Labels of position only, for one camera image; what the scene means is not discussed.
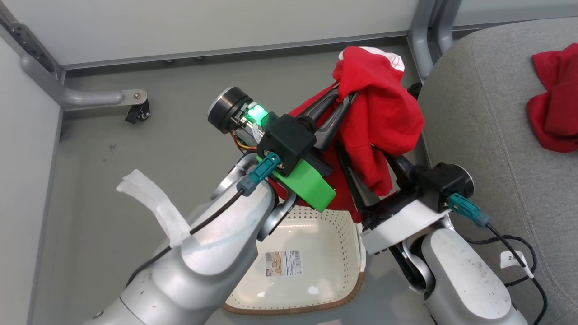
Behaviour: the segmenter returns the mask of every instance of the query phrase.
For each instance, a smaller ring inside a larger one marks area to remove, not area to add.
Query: white basket
[[[287,315],[346,304],[364,278],[360,231],[348,212],[294,207],[271,236],[257,242],[259,256],[224,309],[242,315]],[[271,262],[266,266],[266,254],[283,251],[293,251],[291,261],[282,260],[295,275],[267,276]]]

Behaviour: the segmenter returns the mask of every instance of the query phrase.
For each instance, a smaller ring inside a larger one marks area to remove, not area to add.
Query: caster wheel
[[[420,95],[420,91],[421,91],[421,82],[412,84],[411,87],[409,87],[409,89],[407,90],[407,92],[413,96],[413,98],[417,99],[417,97]]]
[[[135,124],[136,121],[144,121],[150,116],[149,100],[145,100],[144,103],[140,105],[132,105],[131,109],[128,111],[127,118],[125,121]]]

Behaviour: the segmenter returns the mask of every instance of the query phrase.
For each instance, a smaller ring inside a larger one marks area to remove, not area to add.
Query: red fabric on chair
[[[532,56],[546,92],[528,101],[526,111],[542,147],[578,150],[578,44]]]
[[[333,72],[339,82],[337,103],[350,93],[357,91],[358,94],[336,138],[345,147],[364,183],[376,195],[385,196],[391,191],[392,183],[386,159],[377,148],[394,156],[411,151],[424,125],[421,110],[401,86],[403,62],[399,56],[372,47],[348,47],[339,58]],[[290,115],[303,112],[331,87],[305,101]],[[328,109],[318,126],[337,105]],[[334,146],[324,153],[324,158],[334,169],[325,179],[336,191],[328,209],[348,210],[354,222],[361,222]]]

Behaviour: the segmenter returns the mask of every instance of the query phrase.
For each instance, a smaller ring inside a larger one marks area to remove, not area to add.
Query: gray chair
[[[538,255],[536,278],[549,307],[541,324],[578,324],[578,152],[546,150],[525,112],[545,92],[531,55],[578,42],[578,18],[527,21],[484,29],[458,41],[434,66],[419,103],[431,163],[458,164],[472,175],[473,201],[502,234],[527,239]],[[492,234],[455,216],[462,235]],[[529,263],[529,251],[518,243]],[[524,276],[499,268],[501,243],[475,247],[504,282]],[[542,307],[530,281],[509,289],[529,323]]]

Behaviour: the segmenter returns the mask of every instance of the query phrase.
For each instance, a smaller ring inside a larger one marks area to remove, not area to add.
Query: barcode sticker
[[[265,276],[303,275],[300,250],[265,253]]]

